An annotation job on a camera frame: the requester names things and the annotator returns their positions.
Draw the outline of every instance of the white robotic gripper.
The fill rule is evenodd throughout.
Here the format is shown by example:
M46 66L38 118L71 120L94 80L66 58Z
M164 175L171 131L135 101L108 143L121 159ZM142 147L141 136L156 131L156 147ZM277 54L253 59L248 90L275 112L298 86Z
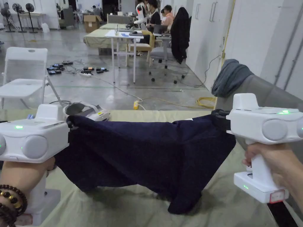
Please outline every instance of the white robotic gripper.
M42 163L69 146L62 107L42 104L36 118L0 124L0 160ZM45 189L46 173L28 198L25 214L40 225L60 201L60 191Z
M303 113L298 109L259 107L254 94L235 94L233 109L226 116L230 134L246 143L290 143L303 139ZM289 192L277 186L261 155L252 159L251 171L235 173L234 184L262 203L281 202Z

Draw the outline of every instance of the electric fan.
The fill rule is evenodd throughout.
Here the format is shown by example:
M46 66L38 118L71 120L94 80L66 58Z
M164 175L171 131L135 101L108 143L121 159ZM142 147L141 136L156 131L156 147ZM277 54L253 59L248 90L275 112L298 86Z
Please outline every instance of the electric fan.
M32 17L31 17L31 13L35 10L35 7L31 3L27 3L25 5L25 8L28 11L29 19L31 20L31 25L32 25L32 29L33 29L33 31L30 31L29 33L37 33L37 31L34 31Z
M3 8L3 9L0 10L0 13L1 13L2 16L4 16L6 18L6 21L7 21L9 31L6 31L6 32L15 32L15 31L11 30L11 26L10 26L10 23L8 21L9 17L11 16L11 12L8 9Z
M18 32L20 32L20 33L27 32L27 31L23 31L21 20L20 20L20 15L19 15L19 13L22 11L22 6L20 4L18 4L18 3L14 3L13 4L13 10L15 12L17 12L17 14L18 14L18 19L19 19L19 23L20 23L20 27L21 27L21 31L18 31Z

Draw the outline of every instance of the yellow cable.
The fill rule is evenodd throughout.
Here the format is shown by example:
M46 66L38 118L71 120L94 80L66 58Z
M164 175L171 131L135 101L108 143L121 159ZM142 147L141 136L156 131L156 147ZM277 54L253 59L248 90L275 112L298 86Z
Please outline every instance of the yellow cable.
M235 3L236 3L236 0L234 0L233 5L232 5L231 15L230 15L230 19L229 19L229 26L228 26L228 30L227 30L226 39L225 39L225 45L224 45L224 49L223 49L223 52L222 52L221 67L223 66L224 59L225 59L225 48L226 48L226 44L227 44L227 38L228 38L228 35L229 35L229 29L230 29L230 25L231 25L232 15L234 14Z

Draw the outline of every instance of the black shirt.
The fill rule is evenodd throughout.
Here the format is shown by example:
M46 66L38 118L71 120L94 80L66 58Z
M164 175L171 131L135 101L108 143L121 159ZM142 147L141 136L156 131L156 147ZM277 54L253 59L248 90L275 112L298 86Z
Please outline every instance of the black shirt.
M161 18L160 18L160 14L159 12L155 12L152 17L151 17L151 20L150 22L152 25L161 25ZM153 27L150 27L148 29L151 33L154 32L154 28Z

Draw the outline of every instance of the concrete floor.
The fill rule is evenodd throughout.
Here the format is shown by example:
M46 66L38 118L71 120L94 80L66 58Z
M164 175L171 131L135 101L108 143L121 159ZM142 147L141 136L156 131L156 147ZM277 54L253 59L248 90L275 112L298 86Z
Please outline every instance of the concrete floor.
M27 48L47 48L48 65L62 61L76 61L73 67L80 69L84 66L106 67L109 72L95 74L105 81L112 82L112 57L99 56L97 49L90 49L83 43L86 35L82 26L76 29L52 30L50 33L6 33L0 31L0 40L5 44L0 51L0 72L4 71L6 49L12 46ZM150 69L146 63L146 55L137 57L136 83L133 83L133 60L130 66L116 68L116 86L124 91L140 98L156 97L170 102L186 106L196 106L195 101L199 97L211 97L211 93L202 85L199 88L190 87L201 85L201 81L186 66L185 62L179 65L177 62L169 62L169 70L164 76L164 64L156 60ZM122 58L121 65L125 65L125 58ZM148 72L151 71L155 82L151 81ZM182 74L185 79L180 83ZM62 100L85 101L91 104L99 104L109 110L131 110L136 98L127 95L112 85L95 78L85 78L78 74L51 76L51 80ZM27 100L27 104L35 108L38 106L38 95ZM45 103L55 101L56 97L50 87L45 90ZM142 105L147 110L198 110L186 107L175 106L159 100L148 99ZM6 99L5 109L24 108L19 100Z

